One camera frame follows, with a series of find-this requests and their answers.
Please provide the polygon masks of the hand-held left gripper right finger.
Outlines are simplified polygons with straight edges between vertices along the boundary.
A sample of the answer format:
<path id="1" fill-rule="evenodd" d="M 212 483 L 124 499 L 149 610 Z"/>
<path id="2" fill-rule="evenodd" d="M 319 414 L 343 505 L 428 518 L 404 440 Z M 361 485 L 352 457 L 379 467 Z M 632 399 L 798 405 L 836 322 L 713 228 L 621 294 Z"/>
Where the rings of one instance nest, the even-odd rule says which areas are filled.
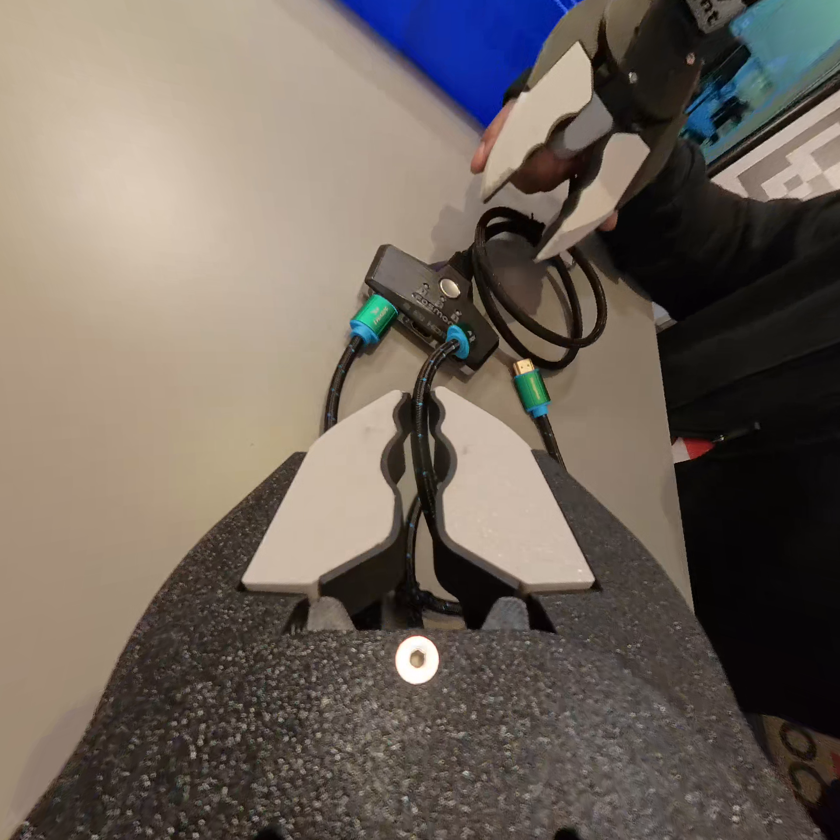
<path id="1" fill-rule="evenodd" d="M 595 575 L 532 447 L 444 386 L 433 390 L 435 570 L 479 627 L 502 597 L 587 592 Z"/>

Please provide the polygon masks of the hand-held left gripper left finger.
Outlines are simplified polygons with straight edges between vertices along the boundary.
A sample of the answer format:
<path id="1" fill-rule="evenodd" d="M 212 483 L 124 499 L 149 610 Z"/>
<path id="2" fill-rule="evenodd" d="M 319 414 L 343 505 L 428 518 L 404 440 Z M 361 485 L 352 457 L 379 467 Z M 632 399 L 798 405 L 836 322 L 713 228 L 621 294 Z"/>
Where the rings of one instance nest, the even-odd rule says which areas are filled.
<path id="1" fill-rule="evenodd" d="M 404 574 L 407 394 L 394 390 L 305 454 L 242 579 L 249 592 L 328 596 L 355 615 Z"/>

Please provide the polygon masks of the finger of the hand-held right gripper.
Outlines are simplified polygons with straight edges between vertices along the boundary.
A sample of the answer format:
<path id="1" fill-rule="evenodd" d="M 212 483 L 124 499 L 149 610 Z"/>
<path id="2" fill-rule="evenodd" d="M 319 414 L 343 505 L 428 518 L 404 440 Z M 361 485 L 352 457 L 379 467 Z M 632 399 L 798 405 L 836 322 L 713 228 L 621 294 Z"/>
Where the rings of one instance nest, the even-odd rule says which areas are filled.
<path id="1" fill-rule="evenodd" d="M 614 118 L 595 92 L 592 60 L 575 41 L 512 103 L 504 123 L 485 143 L 480 197 L 490 200 L 534 152 L 572 159 L 606 137 Z"/>
<path id="2" fill-rule="evenodd" d="M 559 215 L 543 231 L 535 259 L 570 252 L 617 210 L 649 154 L 636 133 L 611 133 L 590 148 Z"/>

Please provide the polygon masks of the black video switch box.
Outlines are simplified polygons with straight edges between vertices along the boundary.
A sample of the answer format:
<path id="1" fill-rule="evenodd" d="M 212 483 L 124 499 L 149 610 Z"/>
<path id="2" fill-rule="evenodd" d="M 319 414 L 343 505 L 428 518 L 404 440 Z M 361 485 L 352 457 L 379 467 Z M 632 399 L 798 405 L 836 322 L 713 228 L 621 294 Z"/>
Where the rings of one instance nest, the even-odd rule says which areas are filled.
<path id="1" fill-rule="evenodd" d="M 465 376 L 477 372 L 499 348 L 499 337 L 474 299 L 471 280 L 450 262 L 429 265 L 393 245 L 377 250 L 364 279 L 370 292 L 388 300 L 396 320 L 430 350 L 456 325 L 469 337 L 460 364 Z"/>

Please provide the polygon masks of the person's right forearm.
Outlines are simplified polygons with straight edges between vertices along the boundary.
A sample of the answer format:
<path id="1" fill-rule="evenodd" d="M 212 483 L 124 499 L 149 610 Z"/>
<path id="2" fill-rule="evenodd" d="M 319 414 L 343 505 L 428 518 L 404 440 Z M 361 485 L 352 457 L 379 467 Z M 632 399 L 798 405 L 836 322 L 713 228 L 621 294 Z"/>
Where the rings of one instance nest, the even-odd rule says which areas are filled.
<path id="1" fill-rule="evenodd" d="M 708 176 L 700 148 L 679 139 L 667 163 L 602 234 L 615 268 L 683 321 L 772 274 L 838 252 L 838 192 L 761 202 Z"/>

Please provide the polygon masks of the person's right hand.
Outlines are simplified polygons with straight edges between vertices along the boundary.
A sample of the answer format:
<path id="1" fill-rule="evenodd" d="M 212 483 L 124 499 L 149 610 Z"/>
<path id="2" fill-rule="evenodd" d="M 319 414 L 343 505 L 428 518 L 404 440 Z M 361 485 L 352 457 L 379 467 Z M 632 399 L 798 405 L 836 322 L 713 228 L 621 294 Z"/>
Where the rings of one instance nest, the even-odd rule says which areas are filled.
<path id="1" fill-rule="evenodd" d="M 516 111 L 518 102 L 531 98 L 530 91 L 522 91 L 520 96 L 507 101 L 491 121 L 470 163 L 470 171 L 473 175 L 485 173 L 490 157 L 510 121 L 511 114 Z M 526 195 L 550 193 L 563 183 L 568 183 L 570 191 L 573 191 L 575 188 L 588 186 L 590 176 L 593 174 L 590 155 L 562 159 L 545 145 L 540 145 L 523 160 L 506 184 L 512 185 L 520 193 Z"/>

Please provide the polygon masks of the black white patterned sheet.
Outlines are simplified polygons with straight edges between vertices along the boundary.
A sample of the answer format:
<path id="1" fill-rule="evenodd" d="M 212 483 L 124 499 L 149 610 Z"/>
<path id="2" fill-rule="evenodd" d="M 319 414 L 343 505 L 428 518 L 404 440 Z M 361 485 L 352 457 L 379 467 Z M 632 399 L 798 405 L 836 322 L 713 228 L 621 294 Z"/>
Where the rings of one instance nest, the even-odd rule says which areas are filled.
<path id="1" fill-rule="evenodd" d="M 839 93 L 814 105 L 711 177 L 761 202 L 805 200 L 839 188 Z"/>

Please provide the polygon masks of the person's black clothing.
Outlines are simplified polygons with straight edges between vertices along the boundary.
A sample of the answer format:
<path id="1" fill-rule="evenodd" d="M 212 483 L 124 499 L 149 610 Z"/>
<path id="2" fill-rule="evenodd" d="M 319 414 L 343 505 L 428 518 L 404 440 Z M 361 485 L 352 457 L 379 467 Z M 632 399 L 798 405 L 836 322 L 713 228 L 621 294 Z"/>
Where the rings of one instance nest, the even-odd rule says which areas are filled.
<path id="1" fill-rule="evenodd" d="M 740 707 L 838 737 L 838 289 L 659 336 L 696 614 Z"/>

